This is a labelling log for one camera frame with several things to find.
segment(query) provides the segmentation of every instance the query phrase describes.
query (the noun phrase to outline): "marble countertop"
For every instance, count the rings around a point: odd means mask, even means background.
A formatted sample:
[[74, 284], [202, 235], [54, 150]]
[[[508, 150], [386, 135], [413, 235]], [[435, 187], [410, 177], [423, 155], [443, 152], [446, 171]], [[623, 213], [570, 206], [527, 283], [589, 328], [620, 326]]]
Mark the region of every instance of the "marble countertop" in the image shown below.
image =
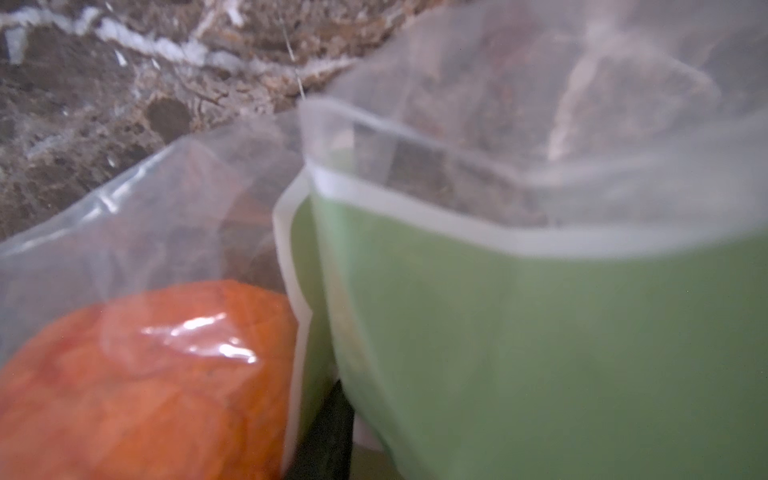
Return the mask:
[[0, 240], [182, 135], [291, 108], [297, 77], [319, 90], [438, 3], [1, 1]]

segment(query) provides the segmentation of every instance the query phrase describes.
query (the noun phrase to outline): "green container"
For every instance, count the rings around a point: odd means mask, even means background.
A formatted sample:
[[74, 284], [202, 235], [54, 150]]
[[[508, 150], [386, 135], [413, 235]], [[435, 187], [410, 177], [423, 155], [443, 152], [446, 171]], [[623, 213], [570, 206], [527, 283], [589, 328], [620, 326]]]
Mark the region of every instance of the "green container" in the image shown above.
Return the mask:
[[307, 140], [339, 373], [405, 478], [768, 478], [763, 221], [508, 228]]

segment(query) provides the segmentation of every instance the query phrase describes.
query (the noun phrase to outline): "clear plastic bag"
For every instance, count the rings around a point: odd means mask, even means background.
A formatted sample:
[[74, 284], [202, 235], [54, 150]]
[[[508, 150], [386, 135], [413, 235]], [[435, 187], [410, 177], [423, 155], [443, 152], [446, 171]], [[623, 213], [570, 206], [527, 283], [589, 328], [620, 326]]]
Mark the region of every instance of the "clear plastic bag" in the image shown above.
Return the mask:
[[768, 6], [737, 3], [427, 14], [329, 91], [381, 125], [355, 127], [355, 174], [515, 227], [759, 216]]
[[327, 393], [272, 234], [302, 165], [295, 114], [243, 121], [0, 244], [0, 477], [280, 477]]
[[300, 105], [339, 372], [408, 480], [764, 478], [764, 2], [473, 2]]

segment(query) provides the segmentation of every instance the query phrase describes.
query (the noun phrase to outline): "plastic wrap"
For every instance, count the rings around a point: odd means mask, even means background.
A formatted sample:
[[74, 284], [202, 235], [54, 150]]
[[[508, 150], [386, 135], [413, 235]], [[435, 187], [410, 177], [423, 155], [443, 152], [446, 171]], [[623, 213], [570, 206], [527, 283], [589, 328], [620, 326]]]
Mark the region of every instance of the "plastic wrap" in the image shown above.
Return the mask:
[[439, 9], [300, 105], [339, 372], [405, 478], [768, 475], [767, 6]]
[[280, 477], [333, 380], [273, 239], [302, 164], [295, 114], [241, 122], [0, 244], [0, 477]]

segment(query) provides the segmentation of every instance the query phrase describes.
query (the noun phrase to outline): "white rim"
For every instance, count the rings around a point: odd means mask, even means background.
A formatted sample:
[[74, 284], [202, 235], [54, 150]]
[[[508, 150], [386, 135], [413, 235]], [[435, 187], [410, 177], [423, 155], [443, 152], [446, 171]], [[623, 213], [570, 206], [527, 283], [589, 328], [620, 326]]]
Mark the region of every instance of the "white rim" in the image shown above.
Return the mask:
[[519, 257], [610, 259], [646, 257], [732, 240], [753, 222], [696, 226], [515, 229], [456, 214], [405, 194], [308, 161], [317, 193], [374, 214]]
[[308, 197], [309, 192], [310, 181], [306, 172], [302, 170], [283, 192], [272, 213], [277, 262], [283, 275], [290, 306], [293, 309], [293, 314], [296, 315], [296, 321], [299, 323], [296, 332], [296, 349], [293, 353], [293, 372], [288, 398], [288, 422], [283, 444], [283, 460], [280, 466], [283, 475], [290, 466], [298, 442], [306, 344], [310, 336], [310, 323], [312, 321], [312, 309], [304, 298], [299, 279], [296, 277], [296, 266], [293, 264], [293, 255], [291, 254], [290, 229], [296, 211]]

